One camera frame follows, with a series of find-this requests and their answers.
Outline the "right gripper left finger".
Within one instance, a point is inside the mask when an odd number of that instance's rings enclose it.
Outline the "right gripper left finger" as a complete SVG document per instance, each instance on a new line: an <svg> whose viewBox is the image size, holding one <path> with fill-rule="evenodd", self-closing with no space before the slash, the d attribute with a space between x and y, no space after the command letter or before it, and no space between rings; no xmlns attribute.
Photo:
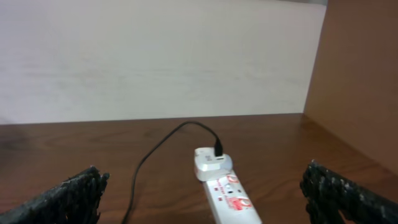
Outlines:
<svg viewBox="0 0 398 224"><path fill-rule="evenodd" d="M1 224L96 224L110 175L92 166L1 214Z"/></svg>

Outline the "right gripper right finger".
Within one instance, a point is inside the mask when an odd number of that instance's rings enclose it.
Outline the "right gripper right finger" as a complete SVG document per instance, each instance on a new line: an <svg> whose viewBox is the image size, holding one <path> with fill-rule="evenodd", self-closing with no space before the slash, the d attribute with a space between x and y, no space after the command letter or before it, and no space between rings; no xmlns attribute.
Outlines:
<svg viewBox="0 0 398 224"><path fill-rule="evenodd" d="M310 222L397 223L397 204L312 160L300 182Z"/></svg>

